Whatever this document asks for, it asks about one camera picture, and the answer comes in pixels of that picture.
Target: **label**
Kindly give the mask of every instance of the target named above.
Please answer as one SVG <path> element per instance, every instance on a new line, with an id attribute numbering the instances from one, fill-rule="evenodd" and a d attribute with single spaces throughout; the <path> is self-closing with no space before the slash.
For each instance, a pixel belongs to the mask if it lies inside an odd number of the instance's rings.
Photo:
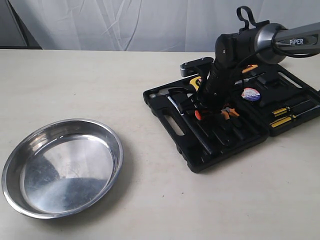
<path id="1" fill-rule="evenodd" d="M 260 99 L 260 93 L 251 87 L 247 87 L 243 90 L 243 93 L 241 94 L 241 96 L 248 101 L 251 102 L 255 102 L 258 101 Z"/>

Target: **metal bowl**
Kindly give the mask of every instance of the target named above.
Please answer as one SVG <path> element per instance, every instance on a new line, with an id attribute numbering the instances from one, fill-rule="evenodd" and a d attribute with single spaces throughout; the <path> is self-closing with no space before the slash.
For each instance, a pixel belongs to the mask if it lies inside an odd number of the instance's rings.
<path id="1" fill-rule="evenodd" d="M 13 150 L 2 172 L 2 191 L 26 216 L 69 216 L 105 195 L 122 163 L 121 142 L 108 126 L 62 120 L 33 132 Z"/>

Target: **white table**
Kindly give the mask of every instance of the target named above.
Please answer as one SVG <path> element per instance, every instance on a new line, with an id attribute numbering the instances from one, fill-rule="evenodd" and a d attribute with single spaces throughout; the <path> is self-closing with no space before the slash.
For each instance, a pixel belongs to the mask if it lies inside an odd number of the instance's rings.
<path id="1" fill-rule="evenodd" d="M 0 239 L 319 239 L 320 118 L 192 173 L 144 103 L 181 79 L 180 64 L 212 53 L 0 51 L 0 167 L 34 130 L 87 118 L 124 146 L 118 181 L 69 218 L 23 216 L 0 197 Z M 282 65 L 320 89 L 320 57 Z"/>

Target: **white backdrop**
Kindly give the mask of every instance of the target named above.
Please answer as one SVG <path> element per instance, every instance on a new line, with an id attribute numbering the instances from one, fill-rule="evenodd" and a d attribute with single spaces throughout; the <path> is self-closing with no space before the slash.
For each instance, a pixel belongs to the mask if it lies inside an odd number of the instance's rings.
<path id="1" fill-rule="evenodd" d="M 243 26 L 237 7 L 287 28 L 320 22 L 319 0 L 10 0 L 43 49 L 212 52 Z"/>

